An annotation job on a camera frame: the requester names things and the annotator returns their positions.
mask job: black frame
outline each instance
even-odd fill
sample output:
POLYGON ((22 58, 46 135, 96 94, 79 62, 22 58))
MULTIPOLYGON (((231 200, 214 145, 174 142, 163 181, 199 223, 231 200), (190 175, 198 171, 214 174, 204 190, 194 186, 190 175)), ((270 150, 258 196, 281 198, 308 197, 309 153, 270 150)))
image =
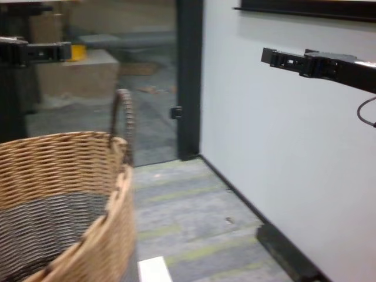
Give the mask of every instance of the black frame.
POLYGON ((200 152, 200 97, 203 0, 176 0, 177 7, 177 152, 189 160, 200 152))
POLYGON ((241 0, 242 11, 376 22, 376 2, 338 0, 241 0))

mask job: yellow object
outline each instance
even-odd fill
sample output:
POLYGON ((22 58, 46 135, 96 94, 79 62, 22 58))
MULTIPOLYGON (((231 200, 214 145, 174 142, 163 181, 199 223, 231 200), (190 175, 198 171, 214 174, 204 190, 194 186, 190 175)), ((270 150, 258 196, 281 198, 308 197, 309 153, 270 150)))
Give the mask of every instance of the yellow object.
POLYGON ((72 45, 72 58, 70 62, 79 62, 86 59, 86 46, 85 45, 72 45))

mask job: black cable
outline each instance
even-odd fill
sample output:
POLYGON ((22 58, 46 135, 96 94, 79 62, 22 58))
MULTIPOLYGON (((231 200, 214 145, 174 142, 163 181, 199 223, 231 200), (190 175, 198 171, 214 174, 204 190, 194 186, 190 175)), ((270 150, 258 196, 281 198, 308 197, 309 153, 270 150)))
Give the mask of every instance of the black cable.
POLYGON ((376 127, 376 123, 375 123, 375 122, 369 122, 368 120, 364 119, 364 118, 360 115, 360 110, 361 110, 366 104, 372 102, 373 100, 376 100, 376 96, 373 97, 373 98, 371 98, 371 99, 368 99, 368 100, 365 101, 365 102, 363 102, 363 103, 358 107, 358 110, 357 110, 357 116, 358 116, 358 118, 359 118, 362 122, 364 122, 364 123, 366 123, 366 124, 368 124, 368 125, 370 125, 370 126, 376 127))

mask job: basket handle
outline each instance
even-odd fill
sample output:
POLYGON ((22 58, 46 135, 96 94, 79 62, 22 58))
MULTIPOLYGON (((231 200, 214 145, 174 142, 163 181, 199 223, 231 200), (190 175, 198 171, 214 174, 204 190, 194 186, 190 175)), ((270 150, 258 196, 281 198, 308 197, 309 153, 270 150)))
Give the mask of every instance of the basket handle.
POLYGON ((127 141, 127 150, 124 155, 123 163, 127 163, 133 166, 133 131, 134 131, 134 116, 132 108, 132 96, 127 89, 118 89, 115 92, 115 96, 112 103, 111 110, 111 124, 110 124, 110 135, 109 135, 109 147, 116 134, 116 122, 117 122, 117 112, 119 110, 120 103, 123 105, 123 110, 125 112, 125 138, 127 141))

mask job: picture frame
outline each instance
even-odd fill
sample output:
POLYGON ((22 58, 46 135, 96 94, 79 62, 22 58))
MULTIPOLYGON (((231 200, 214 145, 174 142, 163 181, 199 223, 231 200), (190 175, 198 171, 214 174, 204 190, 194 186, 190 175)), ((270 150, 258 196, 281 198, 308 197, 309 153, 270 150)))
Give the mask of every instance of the picture frame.
POLYGON ((376 22, 376 0, 241 0, 242 11, 376 22))

